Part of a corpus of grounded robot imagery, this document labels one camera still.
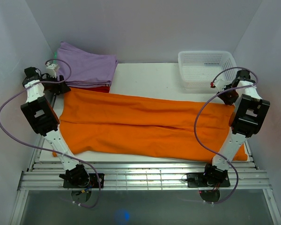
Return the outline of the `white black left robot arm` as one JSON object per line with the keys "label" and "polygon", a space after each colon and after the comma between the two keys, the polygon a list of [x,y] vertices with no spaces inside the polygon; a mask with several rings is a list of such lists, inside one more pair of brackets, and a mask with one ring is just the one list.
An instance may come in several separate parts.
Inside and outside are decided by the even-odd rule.
{"label": "white black left robot arm", "polygon": [[62,75],[59,78],[51,77],[49,74],[41,74],[35,67],[26,68],[24,73],[26,77],[22,84],[27,89],[27,100],[25,104],[21,105],[21,111],[33,131],[45,138],[61,161],[65,172],[59,177],[75,187],[87,187],[90,183],[90,176],[84,165],[73,159],[74,155],[59,130],[58,116],[44,96],[45,90],[59,95],[70,92],[71,89],[65,82],[58,84],[40,83],[41,81],[63,81]]}

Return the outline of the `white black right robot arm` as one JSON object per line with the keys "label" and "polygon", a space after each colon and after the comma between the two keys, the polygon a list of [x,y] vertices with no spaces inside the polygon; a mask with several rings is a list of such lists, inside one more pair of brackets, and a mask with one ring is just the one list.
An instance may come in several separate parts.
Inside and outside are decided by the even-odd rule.
{"label": "white black right robot arm", "polygon": [[209,187],[219,187],[220,184],[229,186],[229,163],[240,147],[260,131],[270,108],[270,102],[257,93],[258,79],[251,78],[254,73],[244,67],[236,69],[235,79],[231,83],[221,80],[217,75],[210,84],[212,89],[218,89],[216,96],[225,105],[233,105],[235,109],[219,153],[206,164],[202,174],[202,182]]}

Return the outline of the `orange trousers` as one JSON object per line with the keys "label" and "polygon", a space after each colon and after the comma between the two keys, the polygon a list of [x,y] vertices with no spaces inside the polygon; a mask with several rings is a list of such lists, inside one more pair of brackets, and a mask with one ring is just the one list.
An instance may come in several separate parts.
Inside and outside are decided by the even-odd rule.
{"label": "orange trousers", "polygon": [[229,132],[233,106],[125,96],[73,88],[60,131],[74,154],[86,151],[208,162]]}

